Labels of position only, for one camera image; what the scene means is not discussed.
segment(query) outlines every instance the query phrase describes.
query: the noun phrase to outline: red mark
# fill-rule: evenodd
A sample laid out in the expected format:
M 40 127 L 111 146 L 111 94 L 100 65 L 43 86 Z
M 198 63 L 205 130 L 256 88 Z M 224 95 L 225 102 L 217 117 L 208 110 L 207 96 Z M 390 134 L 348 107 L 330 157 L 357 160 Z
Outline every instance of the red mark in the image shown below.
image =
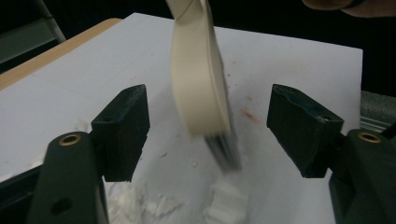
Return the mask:
M 262 124 L 262 120 L 260 120 L 260 119 L 258 119 L 258 118 L 256 118 L 256 116 L 254 116 L 252 113 L 250 113 L 248 110 L 243 110 L 243 112 L 244 112 L 244 115 L 248 118 L 248 119 L 250 119 L 251 121 L 253 121 L 253 122 L 255 122 L 255 123 L 259 123 L 259 124 Z

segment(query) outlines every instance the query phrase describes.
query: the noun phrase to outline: finger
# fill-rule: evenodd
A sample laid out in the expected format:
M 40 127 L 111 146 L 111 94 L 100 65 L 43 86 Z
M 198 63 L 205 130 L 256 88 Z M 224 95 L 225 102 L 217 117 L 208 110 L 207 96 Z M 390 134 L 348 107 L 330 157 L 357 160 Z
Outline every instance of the finger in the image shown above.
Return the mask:
M 350 5 L 352 1 L 353 0 L 303 0 L 303 3 L 313 9 L 336 10 Z
M 343 11 L 355 17 L 393 17 L 396 16 L 396 0 L 366 0 Z
M 396 16 L 396 0 L 363 0 L 352 8 L 346 8 L 359 0 L 303 0 L 304 4 L 313 9 L 336 10 L 355 17 L 388 17 Z

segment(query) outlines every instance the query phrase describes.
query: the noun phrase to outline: white paper sheet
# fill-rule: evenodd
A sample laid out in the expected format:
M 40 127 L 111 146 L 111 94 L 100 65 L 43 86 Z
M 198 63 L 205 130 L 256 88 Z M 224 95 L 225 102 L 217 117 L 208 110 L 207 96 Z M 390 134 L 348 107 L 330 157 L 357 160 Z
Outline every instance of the white paper sheet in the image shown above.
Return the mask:
M 121 90 L 146 84 L 151 129 L 134 179 L 148 198 L 183 206 L 161 223 L 205 223 L 209 186 L 221 176 L 204 141 L 192 142 L 170 88 L 173 22 L 133 14 L 0 91 L 0 175 L 29 169 L 47 144 L 91 120 Z M 216 28 L 244 169 L 225 179 L 249 192 L 248 223 L 334 223 L 328 179 L 302 179 L 265 127 L 273 83 L 297 88 L 359 127 L 362 51 Z M 249 119 L 244 112 L 256 117 Z

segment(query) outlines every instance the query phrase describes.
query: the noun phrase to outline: white paper debris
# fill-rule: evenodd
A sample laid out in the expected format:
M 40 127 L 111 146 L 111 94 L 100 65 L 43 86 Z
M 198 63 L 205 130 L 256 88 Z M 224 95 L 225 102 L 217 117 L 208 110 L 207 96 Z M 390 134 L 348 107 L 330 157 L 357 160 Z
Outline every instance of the white paper debris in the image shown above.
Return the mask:
M 152 215 L 155 215 L 155 211 L 157 210 L 157 204 L 156 203 L 148 203 L 146 207 L 146 211 L 149 212 Z
M 133 184 L 122 183 L 113 187 L 107 197 L 110 223 L 142 224 L 142 214 L 145 211 L 143 201 L 147 196 L 146 184 L 137 181 Z
M 191 166 L 195 169 L 198 166 L 198 161 L 197 160 L 192 160 L 191 161 Z
M 212 204 L 204 211 L 207 224 L 241 224 L 247 217 L 248 195 L 220 180 L 214 190 Z
M 32 162 L 32 165 L 30 165 L 30 169 L 33 169 L 33 168 L 35 168 L 35 167 L 37 167 L 39 165 L 42 165 L 42 164 L 43 164 L 42 160 L 34 161 L 34 162 Z
M 174 197 L 162 195 L 160 196 L 160 202 L 156 206 L 153 215 L 155 217 L 162 217 L 168 215 L 175 211 L 179 206 L 181 206 L 181 203 L 179 203 Z
M 10 179 L 13 176 L 13 174 L 5 174 L 5 175 L 0 175 L 0 183 Z

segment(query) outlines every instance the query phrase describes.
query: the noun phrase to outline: brass hole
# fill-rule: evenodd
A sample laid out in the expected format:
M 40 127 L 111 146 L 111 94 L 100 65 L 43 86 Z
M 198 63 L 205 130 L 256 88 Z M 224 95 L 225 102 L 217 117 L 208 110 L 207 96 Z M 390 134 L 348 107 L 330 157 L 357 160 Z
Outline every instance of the brass hole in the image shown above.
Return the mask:
M 59 140 L 59 145 L 63 147 L 71 146 L 77 143 L 81 139 L 81 135 L 79 134 L 69 134 Z
M 366 142 L 380 143 L 381 139 L 372 133 L 359 133 L 358 137 Z

